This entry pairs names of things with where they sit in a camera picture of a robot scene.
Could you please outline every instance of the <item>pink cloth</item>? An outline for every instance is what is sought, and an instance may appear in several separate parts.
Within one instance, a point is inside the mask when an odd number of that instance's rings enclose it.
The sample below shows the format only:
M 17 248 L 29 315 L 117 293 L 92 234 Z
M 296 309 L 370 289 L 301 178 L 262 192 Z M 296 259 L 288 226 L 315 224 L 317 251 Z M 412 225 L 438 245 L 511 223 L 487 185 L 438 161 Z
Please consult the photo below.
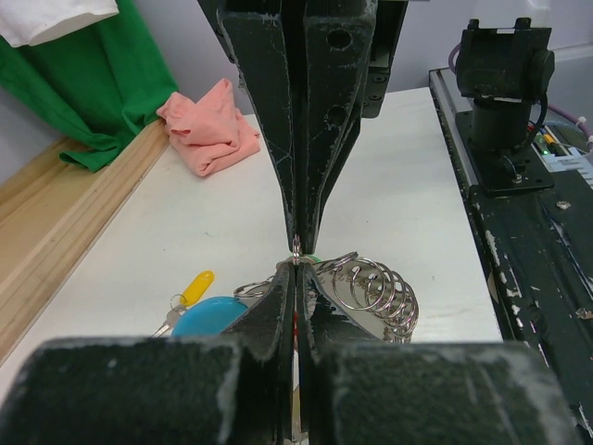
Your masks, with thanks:
M 196 104 L 173 93 L 157 110 L 170 144 L 198 176 L 224 170 L 259 151 L 259 132 L 234 106 L 233 85 L 222 79 Z

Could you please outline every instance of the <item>wooden board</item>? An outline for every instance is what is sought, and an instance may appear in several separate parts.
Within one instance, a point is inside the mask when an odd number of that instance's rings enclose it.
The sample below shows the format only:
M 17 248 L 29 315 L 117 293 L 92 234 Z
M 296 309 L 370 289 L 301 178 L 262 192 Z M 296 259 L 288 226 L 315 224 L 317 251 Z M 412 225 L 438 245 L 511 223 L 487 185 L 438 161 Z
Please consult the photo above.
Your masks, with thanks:
M 61 162 L 63 138 L 0 186 L 0 362 L 168 146 L 148 125 L 98 173 Z

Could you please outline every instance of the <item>white cloth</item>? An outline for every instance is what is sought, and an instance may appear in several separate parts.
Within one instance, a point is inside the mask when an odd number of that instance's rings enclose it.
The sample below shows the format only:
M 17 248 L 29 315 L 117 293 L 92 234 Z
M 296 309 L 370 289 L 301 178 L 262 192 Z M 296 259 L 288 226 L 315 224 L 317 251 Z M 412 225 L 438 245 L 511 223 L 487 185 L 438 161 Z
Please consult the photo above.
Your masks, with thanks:
M 39 45 L 118 13 L 115 0 L 0 0 L 0 34 L 15 48 Z

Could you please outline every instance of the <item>bolt hole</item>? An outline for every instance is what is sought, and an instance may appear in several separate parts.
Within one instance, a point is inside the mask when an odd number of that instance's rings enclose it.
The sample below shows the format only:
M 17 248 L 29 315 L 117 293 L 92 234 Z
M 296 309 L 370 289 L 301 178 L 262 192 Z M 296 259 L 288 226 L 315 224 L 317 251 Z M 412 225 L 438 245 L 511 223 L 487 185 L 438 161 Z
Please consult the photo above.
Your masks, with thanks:
M 343 30 L 335 30 L 327 34 L 327 43 L 335 49 L 344 49 L 350 45 L 352 38 Z
M 327 121 L 333 127 L 340 127 L 348 117 L 347 112 L 342 107 L 334 105 L 327 112 Z

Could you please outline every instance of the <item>green cloth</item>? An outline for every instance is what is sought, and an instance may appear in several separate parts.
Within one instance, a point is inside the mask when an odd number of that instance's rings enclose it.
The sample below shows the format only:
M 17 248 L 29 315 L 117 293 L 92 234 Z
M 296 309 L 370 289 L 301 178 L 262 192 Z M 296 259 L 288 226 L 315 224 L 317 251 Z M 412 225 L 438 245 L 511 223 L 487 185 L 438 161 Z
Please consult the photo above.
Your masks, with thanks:
M 63 134 L 91 148 L 63 152 L 92 172 L 108 165 L 177 91 L 132 0 L 120 13 L 38 46 L 0 38 L 0 84 Z

